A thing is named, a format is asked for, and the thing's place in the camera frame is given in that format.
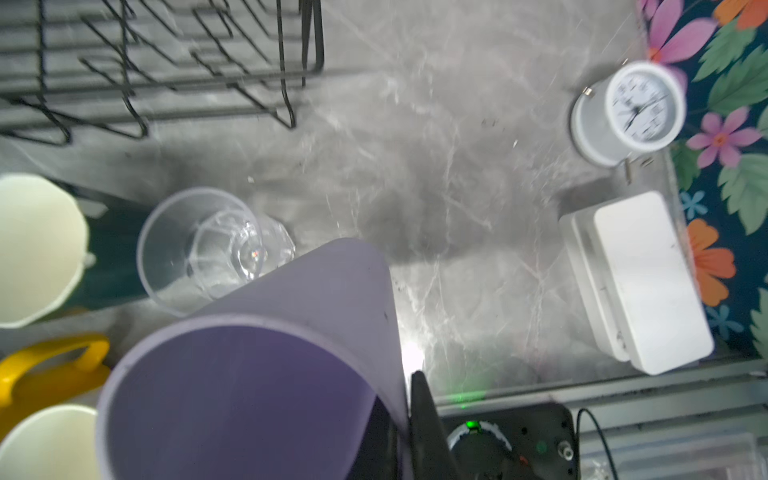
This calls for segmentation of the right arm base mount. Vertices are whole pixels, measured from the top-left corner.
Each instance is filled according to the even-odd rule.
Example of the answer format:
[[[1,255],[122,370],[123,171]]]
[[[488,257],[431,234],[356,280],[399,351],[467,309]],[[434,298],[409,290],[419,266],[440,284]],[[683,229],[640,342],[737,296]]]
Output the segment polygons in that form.
[[[525,479],[576,479],[579,447],[573,415],[557,403],[442,419],[447,444],[466,479],[501,479],[513,467]]]

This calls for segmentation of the clear glass cup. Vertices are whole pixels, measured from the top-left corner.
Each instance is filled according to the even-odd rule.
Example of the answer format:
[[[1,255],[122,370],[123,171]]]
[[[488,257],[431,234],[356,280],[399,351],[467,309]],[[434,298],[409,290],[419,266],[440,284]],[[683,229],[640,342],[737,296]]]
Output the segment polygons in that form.
[[[139,234],[136,264],[149,298],[191,314],[292,261],[296,246],[278,220],[225,191],[196,187],[161,202]]]

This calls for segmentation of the white round clock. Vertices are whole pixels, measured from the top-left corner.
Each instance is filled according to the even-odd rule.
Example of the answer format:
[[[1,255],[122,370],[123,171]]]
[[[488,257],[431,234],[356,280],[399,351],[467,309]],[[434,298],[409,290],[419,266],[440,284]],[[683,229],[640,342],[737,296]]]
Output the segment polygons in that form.
[[[669,146],[686,116],[685,93],[671,71],[635,61],[582,91],[570,133],[585,160],[612,169]]]

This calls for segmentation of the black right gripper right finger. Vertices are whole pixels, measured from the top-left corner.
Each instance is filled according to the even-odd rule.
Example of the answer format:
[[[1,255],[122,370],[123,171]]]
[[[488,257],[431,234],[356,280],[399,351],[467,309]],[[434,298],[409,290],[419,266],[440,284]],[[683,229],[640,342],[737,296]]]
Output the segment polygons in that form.
[[[411,375],[410,447],[415,479],[458,479],[457,464],[425,374]]]

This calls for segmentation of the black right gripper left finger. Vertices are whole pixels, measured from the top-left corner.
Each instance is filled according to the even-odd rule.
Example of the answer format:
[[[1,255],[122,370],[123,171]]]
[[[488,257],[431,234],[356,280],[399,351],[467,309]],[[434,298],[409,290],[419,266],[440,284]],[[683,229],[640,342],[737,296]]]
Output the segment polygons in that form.
[[[382,401],[376,398],[348,480],[397,480],[399,432]]]

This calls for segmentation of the green mug white inside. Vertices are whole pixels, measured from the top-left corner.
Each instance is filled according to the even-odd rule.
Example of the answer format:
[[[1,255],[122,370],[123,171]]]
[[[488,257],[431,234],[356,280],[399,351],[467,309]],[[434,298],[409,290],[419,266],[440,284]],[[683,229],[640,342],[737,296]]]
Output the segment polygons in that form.
[[[138,300],[148,207],[43,176],[1,177],[1,326]]]

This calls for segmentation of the lavender plastic cup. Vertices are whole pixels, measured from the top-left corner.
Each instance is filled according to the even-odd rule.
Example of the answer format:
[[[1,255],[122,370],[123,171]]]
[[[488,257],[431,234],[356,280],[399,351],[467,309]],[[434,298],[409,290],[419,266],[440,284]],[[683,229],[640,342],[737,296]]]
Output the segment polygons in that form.
[[[379,398],[409,433],[390,270],[331,241],[166,326],[98,404],[107,479],[347,479]]]

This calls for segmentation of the white rectangular box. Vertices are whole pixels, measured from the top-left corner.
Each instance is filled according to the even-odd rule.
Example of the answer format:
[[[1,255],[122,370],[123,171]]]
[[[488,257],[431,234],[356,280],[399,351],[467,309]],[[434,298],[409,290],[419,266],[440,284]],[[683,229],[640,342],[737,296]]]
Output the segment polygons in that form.
[[[648,375],[714,351],[688,258],[659,192],[565,214],[559,227],[599,350]]]

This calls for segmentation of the yellow mug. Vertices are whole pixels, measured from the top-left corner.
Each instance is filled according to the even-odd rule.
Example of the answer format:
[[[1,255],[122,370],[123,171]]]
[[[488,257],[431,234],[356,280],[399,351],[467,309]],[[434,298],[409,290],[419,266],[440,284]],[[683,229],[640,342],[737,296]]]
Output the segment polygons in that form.
[[[100,333],[48,340],[1,361],[1,436],[32,414],[100,388],[111,373]]]

